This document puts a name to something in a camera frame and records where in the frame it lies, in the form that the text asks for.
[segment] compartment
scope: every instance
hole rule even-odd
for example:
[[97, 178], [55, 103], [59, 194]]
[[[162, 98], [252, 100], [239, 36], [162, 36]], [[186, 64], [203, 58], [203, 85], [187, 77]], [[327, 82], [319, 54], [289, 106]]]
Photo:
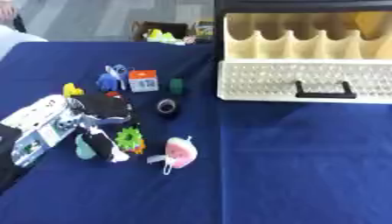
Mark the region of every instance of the compartment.
[[230, 13], [227, 59], [392, 59], [391, 13]]

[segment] table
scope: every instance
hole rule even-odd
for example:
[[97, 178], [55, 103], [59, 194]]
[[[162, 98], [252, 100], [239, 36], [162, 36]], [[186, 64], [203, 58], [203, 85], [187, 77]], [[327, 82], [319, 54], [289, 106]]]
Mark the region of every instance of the table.
[[152, 109], [161, 93], [131, 94], [146, 156], [192, 135], [198, 159], [170, 176], [145, 157], [82, 161], [69, 137], [0, 198], [9, 223], [389, 223], [388, 105], [220, 101], [211, 45], [29, 43], [0, 63], [0, 117], [72, 81], [94, 92], [107, 64], [184, 76], [178, 119]]

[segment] black tape roll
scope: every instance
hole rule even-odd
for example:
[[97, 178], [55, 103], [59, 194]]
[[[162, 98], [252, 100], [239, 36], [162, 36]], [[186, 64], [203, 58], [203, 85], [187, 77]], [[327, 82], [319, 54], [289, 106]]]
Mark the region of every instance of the black tape roll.
[[174, 117], [179, 113], [179, 103], [166, 98], [157, 103], [157, 112], [164, 117]]

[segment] white cloth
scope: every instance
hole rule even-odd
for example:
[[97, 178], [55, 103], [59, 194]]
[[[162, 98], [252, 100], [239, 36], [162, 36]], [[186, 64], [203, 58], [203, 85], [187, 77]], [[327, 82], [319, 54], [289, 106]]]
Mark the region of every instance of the white cloth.
[[12, 49], [13, 46], [22, 42], [46, 42], [31, 34], [12, 30], [10, 27], [0, 24], [0, 60]]

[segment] green toy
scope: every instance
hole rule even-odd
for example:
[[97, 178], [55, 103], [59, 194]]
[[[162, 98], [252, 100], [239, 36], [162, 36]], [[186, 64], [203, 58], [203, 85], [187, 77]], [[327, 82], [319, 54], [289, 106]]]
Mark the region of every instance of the green toy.
[[170, 92], [173, 95], [182, 95], [184, 93], [184, 82], [182, 79], [170, 80]]
[[140, 146], [142, 140], [143, 136], [140, 134], [140, 130], [134, 128], [122, 129], [122, 132], [118, 132], [115, 138], [118, 147], [126, 151], [132, 151]]

